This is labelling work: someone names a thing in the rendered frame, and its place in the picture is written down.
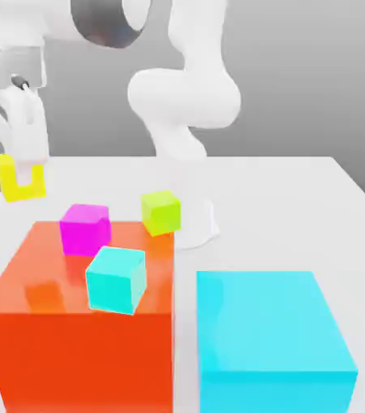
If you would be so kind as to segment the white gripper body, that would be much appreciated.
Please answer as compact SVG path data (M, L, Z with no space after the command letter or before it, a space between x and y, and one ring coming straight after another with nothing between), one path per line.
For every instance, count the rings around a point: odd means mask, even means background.
M0 90L0 143L16 162L43 164L49 158L44 105L36 90Z

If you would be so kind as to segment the small yellow cube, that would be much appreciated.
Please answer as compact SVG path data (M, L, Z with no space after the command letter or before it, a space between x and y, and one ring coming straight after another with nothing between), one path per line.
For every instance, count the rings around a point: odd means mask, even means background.
M0 190L7 202L42 198L46 195L44 166L33 165L31 172L31 183L24 186L20 185L17 182L13 159L8 154L0 154Z

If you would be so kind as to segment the small magenta cube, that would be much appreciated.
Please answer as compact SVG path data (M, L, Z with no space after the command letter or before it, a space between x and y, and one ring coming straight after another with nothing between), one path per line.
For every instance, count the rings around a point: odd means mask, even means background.
M108 206L74 203L59 225L65 255L94 257L111 242Z

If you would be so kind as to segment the small cyan cube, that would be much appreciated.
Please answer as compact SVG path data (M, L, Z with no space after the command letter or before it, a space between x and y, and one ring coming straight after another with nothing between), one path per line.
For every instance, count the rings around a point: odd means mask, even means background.
M89 308L133 315L147 288L145 252L102 247L85 271Z

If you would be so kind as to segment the small lime green cube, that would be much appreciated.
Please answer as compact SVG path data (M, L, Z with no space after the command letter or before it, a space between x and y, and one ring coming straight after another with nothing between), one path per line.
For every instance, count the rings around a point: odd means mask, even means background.
M141 196L142 222L150 236L161 236L180 230L180 201L171 190Z

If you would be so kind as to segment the large orange box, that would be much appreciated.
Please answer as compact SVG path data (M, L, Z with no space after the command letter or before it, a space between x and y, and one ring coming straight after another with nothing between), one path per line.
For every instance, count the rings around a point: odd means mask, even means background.
M173 413L172 236L112 223L115 247L146 254L133 315L92 311L88 257L35 223L0 276L0 394L6 413Z

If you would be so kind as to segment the large cyan box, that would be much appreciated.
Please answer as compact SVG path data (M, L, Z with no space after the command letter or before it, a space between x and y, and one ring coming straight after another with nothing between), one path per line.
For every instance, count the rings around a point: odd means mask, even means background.
M200 413L348 413L358 369L310 272L197 273Z

